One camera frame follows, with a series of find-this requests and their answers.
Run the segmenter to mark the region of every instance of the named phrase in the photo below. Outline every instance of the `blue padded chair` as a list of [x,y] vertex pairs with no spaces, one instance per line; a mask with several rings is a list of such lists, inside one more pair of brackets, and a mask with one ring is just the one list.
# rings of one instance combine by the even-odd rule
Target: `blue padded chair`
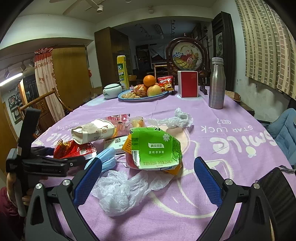
[[266,130],[283,151],[291,165],[296,164],[296,110],[285,110],[280,117],[266,127]]

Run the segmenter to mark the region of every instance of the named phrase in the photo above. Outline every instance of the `bottle cap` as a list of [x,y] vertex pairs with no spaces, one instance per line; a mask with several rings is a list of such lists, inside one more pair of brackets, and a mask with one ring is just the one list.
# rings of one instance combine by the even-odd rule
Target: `bottle cap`
[[222,58],[217,58],[217,57],[212,58],[212,61],[220,61],[220,62],[223,63],[223,59]]

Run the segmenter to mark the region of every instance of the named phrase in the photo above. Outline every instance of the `purple tablecloth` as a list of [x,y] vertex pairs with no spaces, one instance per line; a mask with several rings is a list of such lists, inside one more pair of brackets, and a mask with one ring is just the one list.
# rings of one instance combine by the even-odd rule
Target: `purple tablecloth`
[[[268,132],[247,111],[227,96],[222,110],[212,109],[208,106],[208,95],[203,93],[197,98],[182,99],[177,94],[140,103],[105,100],[99,96],[49,128],[34,145],[54,147],[60,138],[71,139],[71,128],[96,118],[130,113],[131,116],[164,119],[173,117],[177,107],[191,114],[194,120],[188,129],[168,130],[181,142],[183,172],[165,188],[149,193],[139,206],[114,218],[105,215],[98,199],[90,195],[79,210],[101,241],[196,240],[217,209],[194,173],[193,162],[197,156],[238,185],[251,185],[281,164],[290,166]],[[95,142],[98,151],[102,150],[102,142]],[[137,173],[118,164],[116,170],[120,169],[129,172],[130,176]],[[285,176],[296,193],[296,176]],[[58,185],[63,179],[50,178],[45,184]],[[222,238],[229,236],[239,208],[237,204]],[[61,223],[66,234],[72,237],[63,217]]]

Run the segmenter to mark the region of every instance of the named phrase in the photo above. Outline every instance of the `stainless steel bottle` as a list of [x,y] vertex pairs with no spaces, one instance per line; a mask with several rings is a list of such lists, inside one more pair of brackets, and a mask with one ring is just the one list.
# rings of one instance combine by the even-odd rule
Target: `stainless steel bottle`
[[225,96],[226,78],[224,74],[223,59],[212,58],[214,71],[210,78],[209,107],[222,109]]

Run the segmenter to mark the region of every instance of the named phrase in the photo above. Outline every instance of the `red and white box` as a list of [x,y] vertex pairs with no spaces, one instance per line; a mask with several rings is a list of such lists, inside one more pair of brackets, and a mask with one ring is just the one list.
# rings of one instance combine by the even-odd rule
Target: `red and white box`
[[197,71],[178,71],[179,95],[197,97]]

